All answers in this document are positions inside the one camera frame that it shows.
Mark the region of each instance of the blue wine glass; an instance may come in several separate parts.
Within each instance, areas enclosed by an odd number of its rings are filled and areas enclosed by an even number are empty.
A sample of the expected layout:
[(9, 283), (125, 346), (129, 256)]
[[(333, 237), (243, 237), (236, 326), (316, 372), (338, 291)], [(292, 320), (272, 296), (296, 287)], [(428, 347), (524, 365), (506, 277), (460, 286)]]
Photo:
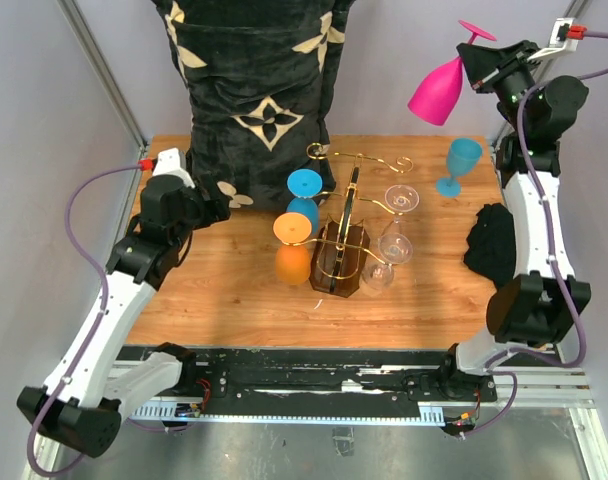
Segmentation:
[(482, 146), (470, 138), (458, 138), (451, 143), (446, 157), (446, 168), (450, 177), (440, 178), (437, 181), (437, 191), (445, 197), (457, 197), (462, 191), (462, 186), (457, 181), (470, 173), (482, 157)]
[(293, 200), (291, 200), (291, 203), (288, 204), (286, 211), (301, 213), (308, 218), (313, 227), (311, 229), (311, 235), (317, 235), (317, 229), (319, 228), (320, 224), (320, 213), (314, 200), (310, 198), (295, 197)]

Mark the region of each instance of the wooden table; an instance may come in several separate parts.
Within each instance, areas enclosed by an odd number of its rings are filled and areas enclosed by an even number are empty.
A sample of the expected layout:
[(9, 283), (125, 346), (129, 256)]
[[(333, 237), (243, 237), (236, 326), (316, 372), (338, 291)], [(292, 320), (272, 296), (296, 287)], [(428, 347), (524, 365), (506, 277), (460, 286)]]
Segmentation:
[[(486, 305), (495, 290), (462, 263), (466, 236), (475, 214), (485, 203), (501, 201), (501, 196), (487, 151), (475, 170), (461, 179), (458, 198), (437, 193), (435, 182), (447, 174), (445, 158), (452, 140), (332, 140), (331, 151), (392, 161), (405, 155), (414, 161), (413, 170), (403, 175), (365, 162), (360, 176), (361, 196), (383, 200), (386, 189), (397, 183), (413, 186), (420, 195), (419, 206), (407, 216), (413, 259), (396, 267), (395, 281), (385, 293), (371, 298), (358, 291), (344, 299), (313, 291), (308, 282), (297, 287), (280, 283), (274, 272), (279, 241), (272, 232), (277, 215), (233, 210), (229, 221), (195, 232), (186, 262), (169, 274), (127, 343), (426, 349), (448, 348), (468, 339), (484, 325)], [(477, 140), (485, 144), (482, 138)], [(151, 155), (172, 147), (186, 150), (188, 144), (188, 137), (159, 136)], [(343, 191), (352, 160), (332, 157), (331, 162), (338, 191)], [(328, 212), (339, 217), (342, 202), (331, 197), (320, 218)], [(365, 220), (374, 241), (391, 221), (389, 214), (367, 202), (358, 202), (354, 218)]]

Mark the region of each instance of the wine glass base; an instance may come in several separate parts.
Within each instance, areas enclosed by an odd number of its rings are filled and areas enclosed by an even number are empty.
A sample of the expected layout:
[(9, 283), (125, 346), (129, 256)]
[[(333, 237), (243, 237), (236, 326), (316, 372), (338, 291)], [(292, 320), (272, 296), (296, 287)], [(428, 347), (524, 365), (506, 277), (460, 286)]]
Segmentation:
[(462, 191), (461, 185), (457, 180), (450, 178), (440, 178), (435, 185), (440, 195), (448, 198), (457, 197)]
[(494, 35), (491, 35), (490, 33), (485, 32), (480, 27), (473, 25), (472, 23), (465, 22), (464, 20), (459, 20), (459, 22), (460, 22), (460, 25), (462, 25), (464, 28), (466, 28), (471, 33), (474, 33), (475, 35), (479, 35), (480, 37), (486, 38), (487, 40), (490, 40), (492, 42), (497, 40), (497, 38), (495, 38)]
[(360, 290), (369, 297), (374, 297), (388, 289), (395, 278), (391, 265), (369, 261), (360, 275)]

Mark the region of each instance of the pink wine glass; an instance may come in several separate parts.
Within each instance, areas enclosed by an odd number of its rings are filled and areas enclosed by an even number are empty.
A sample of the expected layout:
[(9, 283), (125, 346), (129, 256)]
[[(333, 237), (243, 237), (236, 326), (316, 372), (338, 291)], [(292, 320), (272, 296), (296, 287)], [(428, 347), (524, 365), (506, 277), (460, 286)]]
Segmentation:
[[(460, 20), (462, 25), (472, 33), (468, 43), (477, 37), (495, 41), (495, 37), (481, 28)], [(415, 94), (408, 102), (408, 108), (422, 120), (433, 125), (444, 125), (446, 119), (455, 108), (462, 92), (462, 59), (459, 55), (448, 63), (433, 70), (422, 81)]]

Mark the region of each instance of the metal floor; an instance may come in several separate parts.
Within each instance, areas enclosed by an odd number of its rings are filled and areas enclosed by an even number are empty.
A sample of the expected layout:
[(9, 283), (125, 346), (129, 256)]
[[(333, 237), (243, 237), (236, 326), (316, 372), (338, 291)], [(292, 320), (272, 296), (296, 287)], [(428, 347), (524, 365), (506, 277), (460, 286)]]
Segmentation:
[[(482, 412), (482, 420), (493, 410)], [(61, 456), (67, 463), (70, 452)], [(183, 434), (124, 425), (75, 480), (588, 479), (564, 409), (513, 409), (458, 441), (435, 427), (204, 423)]]

